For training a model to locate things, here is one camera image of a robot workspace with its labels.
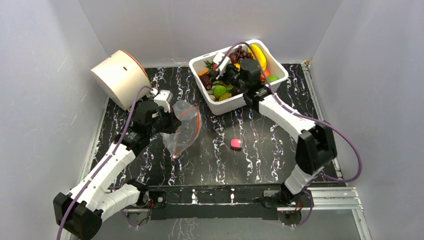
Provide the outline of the orange toy pineapple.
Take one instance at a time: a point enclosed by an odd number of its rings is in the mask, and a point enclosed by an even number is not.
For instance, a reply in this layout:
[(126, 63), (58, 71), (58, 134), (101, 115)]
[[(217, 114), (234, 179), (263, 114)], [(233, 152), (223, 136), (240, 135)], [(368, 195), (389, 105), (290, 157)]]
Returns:
[(214, 63), (213, 61), (204, 60), (203, 63), (204, 63), (204, 66), (207, 68), (208, 72), (215, 72), (218, 68), (218, 65)]

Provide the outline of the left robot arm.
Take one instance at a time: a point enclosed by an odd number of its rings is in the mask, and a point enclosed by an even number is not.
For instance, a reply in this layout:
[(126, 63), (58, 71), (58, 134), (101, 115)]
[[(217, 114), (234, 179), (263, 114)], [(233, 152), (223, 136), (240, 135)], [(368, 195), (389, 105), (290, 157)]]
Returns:
[(67, 194), (58, 193), (53, 200), (57, 239), (63, 230), (81, 240), (92, 239), (102, 223), (134, 205), (144, 208), (149, 204), (149, 188), (130, 180), (119, 189), (108, 189), (118, 174), (146, 148), (151, 137), (158, 133), (175, 133), (181, 122), (168, 100), (142, 101), (131, 107), (122, 133), (117, 136), (100, 163)]

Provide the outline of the clear zip top bag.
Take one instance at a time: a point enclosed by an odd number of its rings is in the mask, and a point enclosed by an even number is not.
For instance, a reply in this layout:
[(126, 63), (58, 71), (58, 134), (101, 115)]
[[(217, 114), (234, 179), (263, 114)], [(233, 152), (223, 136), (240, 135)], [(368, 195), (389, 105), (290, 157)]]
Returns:
[(189, 148), (200, 134), (202, 119), (199, 106), (178, 100), (173, 106), (174, 114), (181, 125), (175, 133), (160, 133), (165, 148), (173, 159)]

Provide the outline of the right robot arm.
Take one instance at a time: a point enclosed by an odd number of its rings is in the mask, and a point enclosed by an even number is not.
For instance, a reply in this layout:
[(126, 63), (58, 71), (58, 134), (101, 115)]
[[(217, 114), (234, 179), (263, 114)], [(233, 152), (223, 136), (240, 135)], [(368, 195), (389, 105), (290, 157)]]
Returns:
[(242, 92), (247, 106), (274, 121), (296, 142), (295, 167), (275, 193), (264, 193), (264, 205), (295, 207), (307, 185), (337, 157), (333, 130), (327, 123), (307, 118), (285, 104), (270, 87), (262, 83), (265, 76), (254, 59), (244, 59), (240, 67), (228, 63), (216, 68), (217, 76)]

